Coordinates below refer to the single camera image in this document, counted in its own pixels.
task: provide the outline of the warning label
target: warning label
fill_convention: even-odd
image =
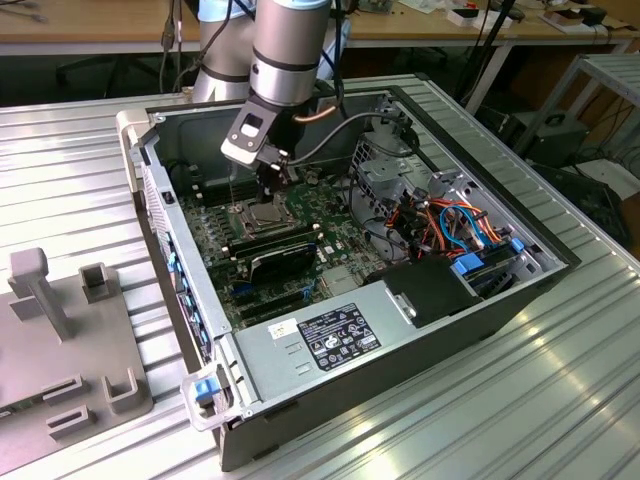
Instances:
[[[298,323],[318,367],[332,370],[380,346],[355,303]]]

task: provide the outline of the blue latch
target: blue latch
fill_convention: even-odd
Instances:
[[[214,395],[220,393],[220,383],[215,377],[205,378],[199,380],[195,384],[196,389],[196,402],[202,403],[213,398]]]
[[[484,263],[482,263],[482,260],[480,260],[478,255],[475,253],[467,253],[456,257],[455,262],[453,262],[453,266],[460,275],[464,275],[472,270],[476,270],[477,268],[484,266]]]
[[[522,250],[524,250],[524,243],[522,243],[522,240],[520,240],[519,238],[512,238],[511,246],[516,251],[516,253],[520,253]]]

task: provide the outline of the sticker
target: sticker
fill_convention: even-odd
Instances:
[[[297,327],[316,364],[325,372],[380,347],[355,303],[300,322]]]
[[[291,335],[298,331],[296,328],[298,322],[296,322],[295,318],[290,318],[285,320],[284,322],[274,323],[273,325],[269,325],[267,329],[271,334],[271,338],[277,340],[279,338],[285,337],[287,335]]]

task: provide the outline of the green circuit board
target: green circuit board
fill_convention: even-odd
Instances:
[[[344,192],[328,181],[293,185],[276,195],[273,205],[277,207],[266,207],[270,221],[258,226],[251,224],[255,220],[249,211],[264,214],[265,210],[251,199],[210,207],[198,205],[196,199],[181,201],[205,267],[235,330],[332,297],[323,272],[342,267],[340,271],[348,271],[355,286],[386,266],[362,229],[354,224],[340,197],[344,199]],[[274,232],[293,232],[308,225],[313,225],[314,230],[305,241],[315,243],[317,254],[313,265],[299,275],[255,286],[247,276],[250,260],[225,255],[225,246],[242,245],[269,238]],[[251,314],[252,308],[260,309],[261,305],[284,297],[291,298],[281,308]]]

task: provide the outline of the desk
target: desk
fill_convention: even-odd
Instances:
[[[542,10],[521,8],[526,18],[501,31],[487,68],[469,99],[466,109],[475,114],[491,88],[498,72],[514,46],[519,45],[614,45],[613,53],[623,53],[638,38],[637,32],[619,30],[609,36],[605,32],[566,34],[552,27],[538,15]],[[428,15],[396,3],[390,15],[352,15],[353,29],[347,47],[460,47],[474,45],[479,30],[462,28],[446,19],[446,12],[436,10]]]
[[[582,265],[493,337],[225,475],[213,437],[189,426],[178,393],[185,367],[130,202],[115,129],[120,110],[183,99],[2,109],[0,291],[9,288],[3,260],[18,248],[14,232],[28,232],[45,248],[50,278],[92,262],[116,268],[155,402],[145,416],[6,480],[502,479],[549,472],[640,478],[640,264],[432,83],[408,75],[345,83],[401,87]],[[420,139],[446,167],[448,157],[433,140]],[[66,225],[64,233],[47,233],[53,220]]]
[[[36,1],[48,23],[0,13],[0,55],[162,52],[168,0]],[[184,3],[182,13],[183,49],[198,51],[198,21]]]
[[[0,55],[68,55],[161,52],[160,35],[168,13],[167,0],[39,0],[48,24],[0,14]],[[199,49],[198,22],[183,6],[183,50]],[[498,46],[467,104],[475,113],[511,48],[516,45],[613,44],[624,52],[637,34],[628,30],[606,34],[565,34],[540,18],[540,10],[523,9],[527,18],[498,35]],[[429,15],[396,3],[390,15],[356,13],[350,48],[450,47],[473,45],[475,28],[449,22],[444,11]]]

